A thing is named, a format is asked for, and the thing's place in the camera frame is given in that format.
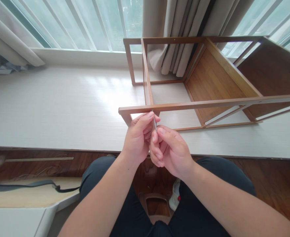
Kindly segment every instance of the finger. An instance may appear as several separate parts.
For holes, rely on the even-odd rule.
[[[153,118],[154,112],[152,111],[147,114],[144,114],[138,119],[137,123],[134,126],[134,129],[143,132],[143,130],[146,128],[147,125],[149,125],[149,123],[153,120]]]
[[[160,118],[157,115],[155,116],[155,121],[156,123],[160,122]],[[144,129],[144,134],[151,132],[154,129],[154,123],[150,123],[149,125],[146,126],[146,128]]]
[[[159,148],[159,143],[154,143],[153,139],[151,139],[151,145],[150,145],[151,151],[154,153],[154,155],[161,160],[163,158],[163,153],[161,152]]]
[[[151,160],[156,165],[157,167],[164,167],[164,162],[162,160],[159,160],[157,156],[155,155],[155,152],[153,151],[152,147],[150,146],[149,148],[150,155],[151,155]]]
[[[161,150],[161,152],[164,154],[166,151],[168,144],[165,141],[162,141],[159,143],[159,149]]]
[[[150,138],[151,138],[151,135],[152,135],[151,132],[148,132],[148,133],[144,134],[144,139],[145,139],[145,140],[150,139]]]
[[[180,145],[180,141],[176,139],[175,135],[166,131],[164,128],[158,128],[158,135],[170,146],[172,150],[175,150]]]
[[[141,117],[145,116],[146,114],[149,114],[149,113],[143,113],[143,114],[137,116],[136,118],[134,118],[134,119],[132,120],[131,124],[133,124],[133,125],[137,124],[137,122],[139,121],[139,119],[140,119]],[[157,115],[155,115],[155,120],[156,120],[156,122],[160,122],[160,118],[159,118]]]
[[[156,130],[152,131],[152,140],[153,140],[153,143],[157,143],[158,141],[158,133],[156,132]]]
[[[184,142],[184,139],[182,138],[182,136],[175,130],[169,128],[169,127],[166,127],[164,125],[158,125],[157,126],[157,130],[159,128],[163,128],[165,131],[171,133],[178,141],[181,141],[181,142]]]

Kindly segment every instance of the white tabletop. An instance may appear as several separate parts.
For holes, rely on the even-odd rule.
[[[155,103],[190,101],[183,84],[152,90]],[[0,75],[0,146],[120,151],[127,126],[118,108],[144,104],[143,87],[132,86],[128,70],[51,66]],[[171,128],[199,126],[193,110],[161,118]],[[243,119],[242,112],[230,117]],[[192,154],[290,158],[290,113],[181,135]]]

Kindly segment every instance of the cable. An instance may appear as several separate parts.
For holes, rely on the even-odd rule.
[[[48,174],[48,170],[50,169],[50,168],[56,168],[56,167],[58,167],[58,170],[57,171],[55,171],[54,173],[52,173],[52,174]],[[23,176],[33,176],[33,177],[38,177],[40,174],[42,174],[44,171],[46,171],[46,175],[54,175],[54,174],[57,174],[60,170],[62,169],[62,167],[60,166],[60,165],[54,165],[54,166],[50,166],[50,167],[46,167],[44,170],[42,170],[40,173],[38,173],[38,174],[23,174],[23,175],[20,175],[20,176],[18,176],[18,177],[15,177],[15,178],[12,178],[14,181],[16,180],[16,179],[18,179],[18,178],[21,178],[21,177],[23,177]]]

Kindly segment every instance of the window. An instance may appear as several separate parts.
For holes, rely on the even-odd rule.
[[[269,35],[271,40],[290,50],[290,0],[255,0],[233,35]],[[227,43],[222,52],[229,58],[237,58],[249,45],[249,42]]]
[[[142,36],[143,0],[11,2],[52,48],[124,52],[123,38]]]

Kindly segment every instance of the leg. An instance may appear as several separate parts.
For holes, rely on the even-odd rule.
[[[211,156],[204,157],[198,160],[197,163],[222,180],[251,195],[256,195],[252,182],[229,160]],[[169,223],[174,236],[229,236],[226,230],[182,181],[179,192],[181,201]]]
[[[105,156],[91,163],[83,175],[80,201],[97,185],[114,161],[115,157]],[[110,236],[146,236],[152,226],[132,185]]]

